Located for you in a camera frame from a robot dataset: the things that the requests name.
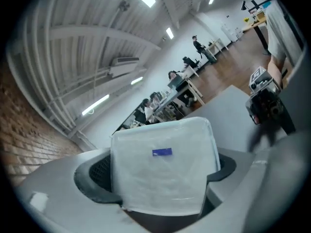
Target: white wall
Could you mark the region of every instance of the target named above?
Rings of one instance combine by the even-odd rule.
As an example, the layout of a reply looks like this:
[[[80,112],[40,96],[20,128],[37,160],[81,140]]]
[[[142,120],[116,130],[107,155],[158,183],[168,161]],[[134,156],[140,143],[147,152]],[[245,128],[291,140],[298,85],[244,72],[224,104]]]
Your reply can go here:
[[[82,132],[98,149],[110,147],[111,135],[142,102],[141,89],[135,89],[128,97],[118,101],[103,112],[96,120],[86,126]]]
[[[245,0],[248,8],[254,7],[251,0]],[[255,0],[257,4],[265,0]],[[215,0],[213,4],[209,5],[208,1],[202,2],[200,12],[205,13],[208,18],[214,23],[220,25],[224,23],[232,32],[235,29],[241,29],[245,26],[243,19],[251,15],[247,10],[242,11],[243,0]]]
[[[152,92],[167,90],[167,84],[169,83],[168,72],[175,70],[180,71],[184,67],[182,58],[184,56],[200,60],[203,64],[207,61],[207,58],[196,52],[193,46],[192,36],[197,35],[198,41],[204,45],[208,45],[209,41],[215,40],[213,32],[208,31],[197,18],[192,15],[187,15],[181,22],[178,31],[173,31],[174,38],[166,40],[162,50],[154,53],[152,59],[146,63],[148,67],[147,77],[143,85],[143,93],[145,96],[149,96]],[[226,45],[230,42],[226,36]]]

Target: air conditioner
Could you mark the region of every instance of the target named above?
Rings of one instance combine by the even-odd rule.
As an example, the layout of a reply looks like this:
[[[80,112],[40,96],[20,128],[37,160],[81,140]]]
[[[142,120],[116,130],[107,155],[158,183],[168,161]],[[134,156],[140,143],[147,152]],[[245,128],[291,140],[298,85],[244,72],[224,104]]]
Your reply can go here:
[[[132,72],[137,67],[138,61],[139,58],[137,57],[116,58],[111,63],[109,73],[114,78],[122,74]]]

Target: plastic cover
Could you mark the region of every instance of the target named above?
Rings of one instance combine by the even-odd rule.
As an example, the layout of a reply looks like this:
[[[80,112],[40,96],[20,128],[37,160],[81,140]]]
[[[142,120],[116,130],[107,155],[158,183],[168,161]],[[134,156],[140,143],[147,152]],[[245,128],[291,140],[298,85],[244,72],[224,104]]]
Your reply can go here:
[[[210,122],[202,117],[115,132],[111,165],[123,207],[161,216],[200,213],[207,175],[220,170]]]

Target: desk lamp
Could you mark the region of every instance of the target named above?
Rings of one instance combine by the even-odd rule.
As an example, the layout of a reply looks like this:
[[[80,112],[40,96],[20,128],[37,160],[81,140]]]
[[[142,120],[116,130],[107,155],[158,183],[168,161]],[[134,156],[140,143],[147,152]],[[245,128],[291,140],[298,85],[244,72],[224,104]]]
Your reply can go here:
[[[255,23],[257,23],[257,22],[259,22],[259,21],[257,20],[256,16],[253,14],[253,12],[251,12],[251,11],[250,11],[250,9],[249,9],[249,8],[247,8],[247,6],[246,6],[246,4],[245,4],[245,1],[243,1],[243,4],[242,4],[242,7],[241,7],[241,10],[246,10],[246,9],[248,9],[248,12],[249,12],[251,15],[253,15],[253,18],[254,18],[254,24],[255,24]]]

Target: black device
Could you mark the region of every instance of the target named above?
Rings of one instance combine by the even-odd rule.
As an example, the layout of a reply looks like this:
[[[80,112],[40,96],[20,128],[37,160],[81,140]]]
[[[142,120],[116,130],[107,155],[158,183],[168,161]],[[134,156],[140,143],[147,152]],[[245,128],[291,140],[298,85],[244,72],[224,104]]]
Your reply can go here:
[[[259,67],[251,75],[248,86],[251,96],[245,106],[256,125],[274,120],[286,134],[295,132],[294,124],[278,96],[281,88],[266,69]]]
[[[182,77],[180,77],[178,74],[176,74],[176,77],[174,79],[172,79],[169,84],[167,85],[170,89],[177,89],[181,83],[183,82],[184,80],[182,79]]]
[[[159,99],[159,101],[161,101],[163,99],[162,95],[160,92],[156,93],[157,98]]]

